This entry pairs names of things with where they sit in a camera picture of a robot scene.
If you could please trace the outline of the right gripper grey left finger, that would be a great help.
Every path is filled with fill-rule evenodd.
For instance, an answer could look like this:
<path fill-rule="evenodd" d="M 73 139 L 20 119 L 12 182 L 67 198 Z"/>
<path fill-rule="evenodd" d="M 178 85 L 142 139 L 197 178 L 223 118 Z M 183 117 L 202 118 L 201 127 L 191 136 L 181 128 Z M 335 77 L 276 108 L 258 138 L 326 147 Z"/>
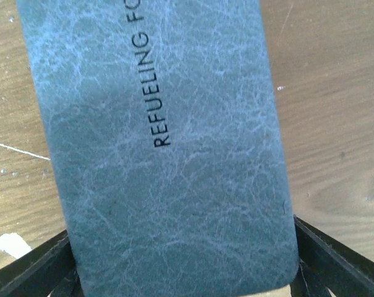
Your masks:
<path fill-rule="evenodd" d="M 0 269 L 0 296 L 81 295 L 66 230 Z"/>

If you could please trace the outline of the green glasses case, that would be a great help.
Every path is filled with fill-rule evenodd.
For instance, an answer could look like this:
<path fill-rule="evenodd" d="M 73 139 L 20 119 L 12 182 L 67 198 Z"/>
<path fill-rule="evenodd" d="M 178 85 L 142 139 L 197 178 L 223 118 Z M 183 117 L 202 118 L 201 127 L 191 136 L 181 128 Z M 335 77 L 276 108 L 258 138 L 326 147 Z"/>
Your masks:
<path fill-rule="evenodd" d="M 18 1 L 86 296 L 245 296 L 299 258 L 259 1 Z"/>

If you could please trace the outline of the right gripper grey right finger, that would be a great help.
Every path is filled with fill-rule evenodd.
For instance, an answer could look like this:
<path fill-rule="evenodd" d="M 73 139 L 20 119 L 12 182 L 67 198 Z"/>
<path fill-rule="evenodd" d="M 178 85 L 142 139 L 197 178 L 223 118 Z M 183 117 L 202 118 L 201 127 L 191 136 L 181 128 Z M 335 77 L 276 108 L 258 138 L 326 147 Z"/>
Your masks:
<path fill-rule="evenodd" d="M 291 296 L 374 296 L 374 262 L 294 216 L 300 263 Z"/>

